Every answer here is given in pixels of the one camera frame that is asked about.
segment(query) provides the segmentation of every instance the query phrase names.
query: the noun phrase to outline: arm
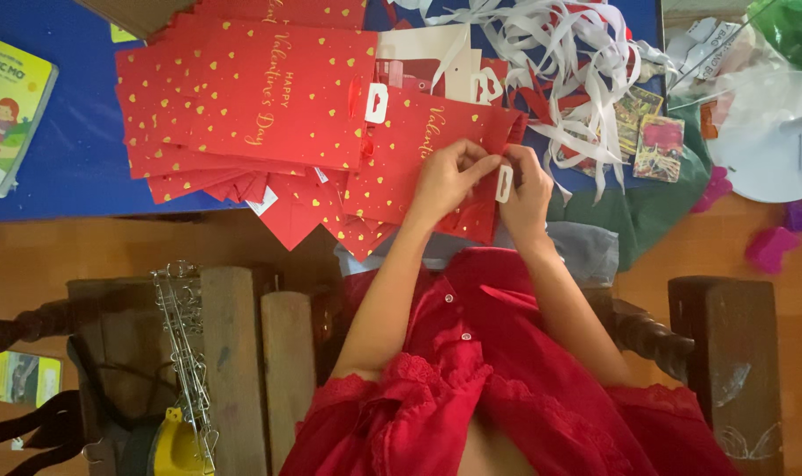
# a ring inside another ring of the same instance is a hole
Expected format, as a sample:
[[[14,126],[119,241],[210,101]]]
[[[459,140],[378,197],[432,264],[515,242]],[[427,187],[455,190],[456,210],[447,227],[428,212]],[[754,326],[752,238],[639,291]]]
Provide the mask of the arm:
[[[386,363],[401,352],[421,257],[433,228],[500,163],[501,157],[487,157],[482,147],[468,140],[426,158],[415,199],[353,318],[332,377],[356,373],[377,380]]]
[[[501,219],[530,272],[536,302],[544,316],[540,327],[601,385],[629,385],[627,363],[545,233],[553,180],[542,171],[533,149],[509,146],[507,157],[518,163],[521,184],[518,188],[512,184],[509,200],[501,204]]]

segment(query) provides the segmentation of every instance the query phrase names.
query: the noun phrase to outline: light blue fabric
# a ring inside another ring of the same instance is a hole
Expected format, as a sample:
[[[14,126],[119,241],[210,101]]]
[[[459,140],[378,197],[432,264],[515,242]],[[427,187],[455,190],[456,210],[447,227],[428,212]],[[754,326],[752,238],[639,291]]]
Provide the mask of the light blue fabric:
[[[547,224],[548,235],[563,258],[568,272],[581,286],[612,286],[618,269],[618,234],[582,223],[556,222]],[[333,253],[339,258],[343,276],[364,273],[379,268],[395,242],[393,234],[367,257],[358,262],[342,244]],[[468,246],[482,246],[449,234],[434,233],[425,247],[422,263],[427,269],[442,270],[451,258]],[[515,249],[506,227],[499,224],[492,246]]]

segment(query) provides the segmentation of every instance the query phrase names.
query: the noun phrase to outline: orange floor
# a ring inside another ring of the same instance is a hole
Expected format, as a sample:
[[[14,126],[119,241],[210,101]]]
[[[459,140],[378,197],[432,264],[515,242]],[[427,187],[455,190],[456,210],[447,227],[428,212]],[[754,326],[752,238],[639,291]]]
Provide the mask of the orange floor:
[[[751,233],[779,223],[781,216],[779,206],[724,197],[713,210],[681,221],[631,271],[619,275],[618,296],[667,323],[666,283],[670,278],[724,275],[769,279],[750,269],[742,253]],[[22,310],[65,297],[64,285],[69,279],[144,275],[177,258],[206,265],[277,263],[289,289],[308,290],[336,279],[336,260],[331,255],[334,243],[318,229],[287,253],[247,210],[211,213],[201,224],[125,219],[0,223],[0,319],[11,319]],[[802,476],[802,247],[787,255],[785,271],[772,281],[778,315],[783,449],[787,474]],[[13,350],[64,358],[65,340],[20,343]],[[656,366],[638,357],[629,360],[645,384],[672,383]],[[77,374],[68,361],[64,365],[64,388],[73,388]],[[0,403],[0,420],[26,411]],[[0,474],[24,458],[7,444],[0,445]],[[40,474],[86,473],[86,463],[76,458]]]

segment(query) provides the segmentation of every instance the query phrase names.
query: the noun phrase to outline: table surface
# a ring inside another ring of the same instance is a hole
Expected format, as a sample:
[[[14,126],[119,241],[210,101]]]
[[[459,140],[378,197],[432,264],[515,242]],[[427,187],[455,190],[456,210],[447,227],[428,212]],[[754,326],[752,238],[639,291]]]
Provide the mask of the table surface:
[[[621,9],[634,39],[658,43],[661,26],[658,0],[610,3]],[[468,5],[467,0],[444,3],[437,0],[430,14],[434,15],[443,4]],[[417,11],[398,8],[398,13],[415,26],[422,26]],[[371,0],[365,29],[390,27],[383,6]],[[219,202],[203,192],[155,205],[147,183],[131,180],[127,151],[121,142],[122,117],[113,89],[116,84],[113,54],[120,49],[136,48],[141,42],[112,43],[108,23],[71,0],[0,2],[0,40],[60,69],[45,115],[19,170],[19,185],[0,199],[0,221],[243,207],[231,201]],[[496,56],[478,26],[473,26],[472,46],[483,49],[484,57]],[[651,80],[648,89],[659,92],[659,79]],[[529,140],[538,147],[539,137],[531,136]],[[594,188],[593,178],[574,170],[557,170],[556,176],[572,190]]]

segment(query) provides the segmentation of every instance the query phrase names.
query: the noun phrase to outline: red satin garment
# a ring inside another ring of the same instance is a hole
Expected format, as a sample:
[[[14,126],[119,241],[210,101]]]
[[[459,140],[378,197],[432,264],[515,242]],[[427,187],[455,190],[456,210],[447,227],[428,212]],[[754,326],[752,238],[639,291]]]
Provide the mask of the red satin garment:
[[[416,288],[402,353],[318,389],[280,474],[456,474],[475,408],[539,474],[738,474],[690,390],[602,388],[535,327],[514,251],[468,248]]]

